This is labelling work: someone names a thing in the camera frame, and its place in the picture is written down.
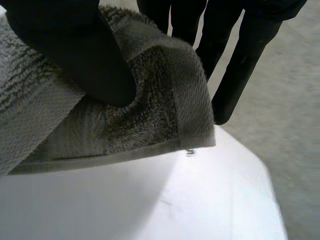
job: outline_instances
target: gloved hand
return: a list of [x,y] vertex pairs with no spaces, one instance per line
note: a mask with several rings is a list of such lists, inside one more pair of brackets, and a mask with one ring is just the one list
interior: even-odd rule
[[134,77],[98,9],[99,0],[0,0],[0,4],[17,36],[60,66],[89,96],[117,107],[135,99]]

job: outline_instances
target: white table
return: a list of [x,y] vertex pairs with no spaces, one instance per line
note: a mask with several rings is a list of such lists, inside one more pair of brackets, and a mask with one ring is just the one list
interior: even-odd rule
[[287,239],[268,171],[224,130],[217,146],[0,180],[1,240]]

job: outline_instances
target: terry cloth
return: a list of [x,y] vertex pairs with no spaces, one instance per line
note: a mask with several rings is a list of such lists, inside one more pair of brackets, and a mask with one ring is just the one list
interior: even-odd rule
[[137,96],[125,108],[89,96],[0,20],[0,175],[70,170],[215,145],[201,62],[147,17],[100,8]]

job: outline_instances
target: gray carpet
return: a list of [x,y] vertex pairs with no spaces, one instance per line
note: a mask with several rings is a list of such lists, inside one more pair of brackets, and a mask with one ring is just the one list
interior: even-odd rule
[[[137,9],[135,0],[101,2]],[[235,47],[240,22],[210,79],[212,95]],[[224,126],[268,167],[290,240],[320,239],[316,176],[319,154],[315,143],[319,136],[319,23],[319,0],[309,0],[296,18],[283,23],[262,54],[231,120]]]

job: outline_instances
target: gray towel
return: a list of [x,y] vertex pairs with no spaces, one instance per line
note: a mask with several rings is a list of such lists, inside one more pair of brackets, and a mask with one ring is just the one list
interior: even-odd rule
[[137,84],[136,99],[125,108],[85,96],[0,20],[0,175],[215,145],[206,78],[192,47],[139,13],[109,6],[101,11]]

